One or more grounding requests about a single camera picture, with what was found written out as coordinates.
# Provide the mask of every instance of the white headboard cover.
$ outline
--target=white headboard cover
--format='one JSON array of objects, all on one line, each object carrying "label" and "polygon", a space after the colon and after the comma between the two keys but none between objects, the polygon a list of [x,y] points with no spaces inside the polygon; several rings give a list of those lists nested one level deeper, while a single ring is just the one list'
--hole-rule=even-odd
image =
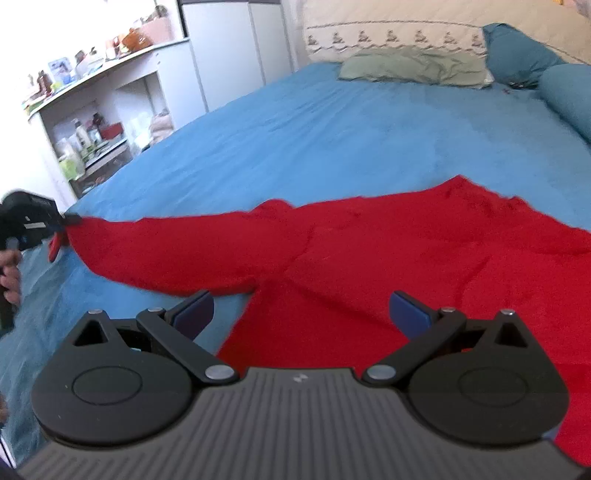
[{"label": "white headboard cover", "polygon": [[566,61],[591,64],[591,21],[553,0],[283,0],[298,66],[362,48],[417,45],[485,54],[482,27],[513,25]]}]

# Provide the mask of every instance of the white wardrobe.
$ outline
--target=white wardrobe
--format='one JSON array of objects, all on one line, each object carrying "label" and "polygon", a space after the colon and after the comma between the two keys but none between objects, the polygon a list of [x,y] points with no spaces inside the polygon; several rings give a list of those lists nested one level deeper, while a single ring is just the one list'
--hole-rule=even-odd
[{"label": "white wardrobe", "polygon": [[207,110],[293,72],[280,0],[181,0]]}]

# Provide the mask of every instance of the black circular hub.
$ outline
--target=black circular hub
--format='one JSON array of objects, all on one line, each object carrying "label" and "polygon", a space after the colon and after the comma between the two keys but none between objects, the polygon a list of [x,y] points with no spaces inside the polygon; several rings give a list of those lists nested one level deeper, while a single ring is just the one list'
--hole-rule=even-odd
[{"label": "black circular hub", "polygon": [[142,377],[122,367],[97,367],[80,374],[73,384],[76,397],[91,405],[115,405],[134,397]]},{"label": "black circular hub", "polygon": [[408,398],[431,427],[483,446],[539,440],[560,424],[569,404],[550,361],[525,348],[435,358],[411,377]]},{"label": "black circular hub", "polygon": [[525,397],[527,383],[520,375],[501,368],[479,368],[460,377],[460,392],[485,407],[508,407]]},{"label": "black circular hub", "polygon": [[[166,429],[186,411],[191,379],[183,367],[132,350],[110,320],[78,328],[31,393],[35,416],[48,435],[83,446],[122,445]],[[101,340],[98,328],[107,341],[93,343]]]}]

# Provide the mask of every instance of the logo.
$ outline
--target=logo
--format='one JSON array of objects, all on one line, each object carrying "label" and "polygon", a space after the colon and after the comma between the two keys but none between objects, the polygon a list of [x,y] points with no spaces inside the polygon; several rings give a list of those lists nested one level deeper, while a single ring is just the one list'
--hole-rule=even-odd
[{"label": "logo", "polygon": [[306,380],[308,380],[308,375],[299,374],[299,375],[296,375],[295,377],[293,377],[293,379],[294,379],[294,382],[303,383]]}]

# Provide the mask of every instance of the blue pillow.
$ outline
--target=blue pillow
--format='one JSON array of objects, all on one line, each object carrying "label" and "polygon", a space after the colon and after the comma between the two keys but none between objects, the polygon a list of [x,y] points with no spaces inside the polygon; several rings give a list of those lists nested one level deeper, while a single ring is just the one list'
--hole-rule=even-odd
[{"label": "blue pillow", "polygon": [[556,53],[504,23],[483,28],[488,57],[486,66],[499,83],[514,88],[535,88],[542,73],[565,63]]},{"label": "blue pillow", "polygon": [[542,74],[539,90],[548,105],[591,142],[591,66],[552,67]]}]

